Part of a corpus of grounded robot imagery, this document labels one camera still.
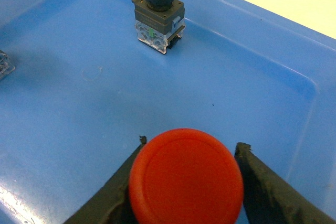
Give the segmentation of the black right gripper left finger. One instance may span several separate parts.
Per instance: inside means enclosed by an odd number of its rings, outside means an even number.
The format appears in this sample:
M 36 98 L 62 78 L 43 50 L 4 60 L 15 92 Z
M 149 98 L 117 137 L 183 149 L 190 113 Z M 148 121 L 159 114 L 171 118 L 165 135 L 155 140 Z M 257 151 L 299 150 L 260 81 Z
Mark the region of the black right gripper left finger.
M 140 145 L 104 184 L 65 223 L 138 223 L 129 200 L 129 176 L 136 156 L 147 143 L 140 136 Z

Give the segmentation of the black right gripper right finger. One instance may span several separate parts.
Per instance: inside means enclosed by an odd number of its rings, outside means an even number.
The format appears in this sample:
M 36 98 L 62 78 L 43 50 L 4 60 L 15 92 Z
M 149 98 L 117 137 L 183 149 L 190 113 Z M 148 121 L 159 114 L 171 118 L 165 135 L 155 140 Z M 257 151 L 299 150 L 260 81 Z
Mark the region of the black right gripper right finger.
M 249 223 L 335 223 L 239 142 L 235 149 Z

